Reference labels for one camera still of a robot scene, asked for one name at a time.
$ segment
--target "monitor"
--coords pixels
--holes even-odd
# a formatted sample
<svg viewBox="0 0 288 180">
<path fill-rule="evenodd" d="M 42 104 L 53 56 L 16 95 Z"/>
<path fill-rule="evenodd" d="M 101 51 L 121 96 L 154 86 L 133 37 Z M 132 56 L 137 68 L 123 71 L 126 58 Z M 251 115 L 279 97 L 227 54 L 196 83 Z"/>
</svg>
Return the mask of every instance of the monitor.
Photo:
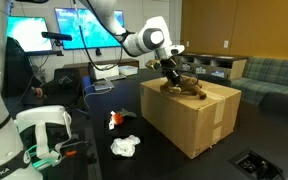
<svg viewBox="0 0 288 180">
<path fill-rule="evenodd" d="M 107 48 L 121 46 L 117 40 L 106 31 L 88 9 L 78 9 L 83 37 L 87 48 Z M 74 8 L 55 8 L 56 19 L 61 34 L 71 35 L 72 41 L 63 41 L 65 50 L 83 49 L 83 41 L 79 31 L 79 23 Z M 116 10 L 114 15 L 124 27 L 123 11 Z"/>
<path fill-rule="evenodd" d="M 43 31 L 47 32 L 43 17 L 10 16 L 8 18 L 6 34 L 16 39 L 25 52 L 52 50 L 51 40 L 42 37 Z"/>
</svg>

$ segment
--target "white robot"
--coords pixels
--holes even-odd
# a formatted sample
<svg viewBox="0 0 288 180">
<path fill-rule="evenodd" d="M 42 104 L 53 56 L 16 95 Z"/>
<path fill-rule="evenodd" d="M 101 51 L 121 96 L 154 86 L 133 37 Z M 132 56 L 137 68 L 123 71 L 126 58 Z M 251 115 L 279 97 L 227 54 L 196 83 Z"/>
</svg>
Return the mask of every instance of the white robot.
<svg viewBox="0 0 288 180">
<path fill-rule="evenodd" d="M 48 0 L 17 0 L 31 3 L 45 3 Z M 93 11 L 103 27 L 105 27 L 123 46 L 125 52 L 133 57 L 155 51 L 158 59 L 168 59 L 184 51 L 183 46 L 172 45 L 169 31 L 162 17 L 149 19 L 143 29 L 130 33 L 114 18 L 116 0 L 80 0 Z M 4 56 L 6 45 L 6 27 L 10 12 L 11 0 L 0 0 L 0 92 L 3 82 Z M 10 115 L 0 95 L 0 179 L 5 180 L 41 180 L 39 170 L 61 162 L 59 149 L 66 142 L 60 142 L 54 150 L 47 146 L 45 122 L 66 126 L 70 137 L 71 118 L 62 106 L 49 106 L 30 109 L 19 113 L 16 120 Z M 30 126 L 36 129 L 37 156 L 41 159 L 33 167 L 28 150 L 19 133 Z"/>
</svg>

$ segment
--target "brown toy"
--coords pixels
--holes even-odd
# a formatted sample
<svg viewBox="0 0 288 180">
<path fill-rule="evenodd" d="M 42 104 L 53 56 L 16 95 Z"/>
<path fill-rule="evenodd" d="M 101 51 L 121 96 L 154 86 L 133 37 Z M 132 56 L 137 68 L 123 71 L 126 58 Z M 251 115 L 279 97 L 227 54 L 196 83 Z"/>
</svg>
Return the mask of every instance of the brown toy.
<svg viewBox="0 0 288 180">
<path fill-rule="evenodd" d="M 198 95 L 202 100 L 207 97 L 206 94 L 201 90 L 202 84 L 197 78 L 183 77 L 177 70 L 174 70 L 174 67 L 176 67 L 174 60 L 149 60 L 145 66 L 153 70 L 157 70 L 160 67 L 162 68 L 162 74 L 167 77 L 167 82 L 160 86 L 161 93 L 171 92 L 179 94 L 188 92 L 194 96 Z"/>
</svg>

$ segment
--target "black table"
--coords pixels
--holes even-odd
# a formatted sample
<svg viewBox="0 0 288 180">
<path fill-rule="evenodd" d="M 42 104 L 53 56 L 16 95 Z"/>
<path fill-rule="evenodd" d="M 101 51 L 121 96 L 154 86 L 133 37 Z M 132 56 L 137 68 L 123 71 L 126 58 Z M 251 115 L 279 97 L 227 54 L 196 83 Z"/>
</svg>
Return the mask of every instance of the black table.
<svg viewBox="0 0 288 180">
<path fill-rule="evenodd" d="M 124 80 L 113 81 L 115 88 L 103 95 L 90 95 L 86 102 L 103 179 L 248 179 L 229 160 L 251 149 L 288 171 L 288 117 L 241 103 L 235 131 L 190 160 L 141 116 L 140 82 L 161 77 L 147 69 Z M 84 86 L 90 85 L 84 78 Z M 109 130 L 111 111 L 125 108 L 137 114 L 114 130 Z M 116 156 L 110 146 L 115 138 L 135 135 L 141 139 L 133 157 Z"/>
</svg>

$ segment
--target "green couch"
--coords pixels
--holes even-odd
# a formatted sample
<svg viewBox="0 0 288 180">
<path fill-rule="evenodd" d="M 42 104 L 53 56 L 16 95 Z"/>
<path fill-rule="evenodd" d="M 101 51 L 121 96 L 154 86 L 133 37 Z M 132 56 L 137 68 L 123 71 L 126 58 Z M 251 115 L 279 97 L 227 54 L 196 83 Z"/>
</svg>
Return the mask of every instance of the green couch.
<svg viewBox="0 0 288 180">
<path fill-rule="evenodd" d="M 288 94 L 288 60 L 251 57 L 231 86 L 242 91 L 242 101 L 255 105 L 268 92 Z"/>
</svg>

